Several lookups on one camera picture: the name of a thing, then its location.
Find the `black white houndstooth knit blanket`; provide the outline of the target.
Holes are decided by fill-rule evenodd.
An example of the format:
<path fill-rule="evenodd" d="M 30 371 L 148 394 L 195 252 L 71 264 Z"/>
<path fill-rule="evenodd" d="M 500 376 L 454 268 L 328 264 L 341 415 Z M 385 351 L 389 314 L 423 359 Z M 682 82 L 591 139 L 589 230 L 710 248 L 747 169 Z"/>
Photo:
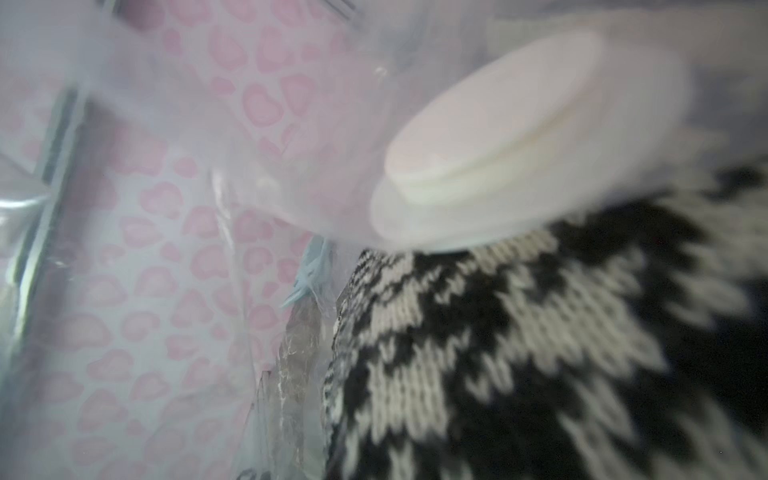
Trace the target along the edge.
<path fill-rule="evenodd" d="M 359 257 L 328 479 L 763 479 L 767 162 L 451 254 Z"/>

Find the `clear plastic vacuum bag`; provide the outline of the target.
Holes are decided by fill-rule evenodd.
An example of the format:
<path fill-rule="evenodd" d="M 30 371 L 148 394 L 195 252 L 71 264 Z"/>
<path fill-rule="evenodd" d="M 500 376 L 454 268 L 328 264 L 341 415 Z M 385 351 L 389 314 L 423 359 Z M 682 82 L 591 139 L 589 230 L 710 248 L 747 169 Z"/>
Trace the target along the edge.
<path fill-rule="evenodd" d="M 767 162 L 763 1 L 5 1 L 1 475 L 328 479 L 366 250 Z"/>

